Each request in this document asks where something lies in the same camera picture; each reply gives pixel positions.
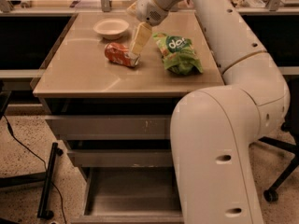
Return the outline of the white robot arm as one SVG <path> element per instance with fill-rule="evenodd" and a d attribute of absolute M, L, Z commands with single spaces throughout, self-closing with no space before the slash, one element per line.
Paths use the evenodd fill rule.
<path fill-rule="evenodd" d="M 129 11 L 160 24 L 181 0 L 136 0 Z M 184 224 L 263 224 L 249 145 L 273 131 L 290 102 L 284 77 L 228 0 L 192 0 L 223 85 L 177 104 L 170 141 Z"/>

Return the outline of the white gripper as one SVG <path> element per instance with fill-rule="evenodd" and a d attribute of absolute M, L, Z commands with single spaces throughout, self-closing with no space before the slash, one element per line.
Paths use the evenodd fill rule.
<path fill-rule="evenodd" d="M 159 25 L 167 16 L 166 9 L 168 0 L 136 0 L 127 9 L 127 13 L 136 17 L 140 22 L 133 32 L 129 52 L 139 56 L 143 48 L 147 45 L 152 35 L 152 27 Z"/>

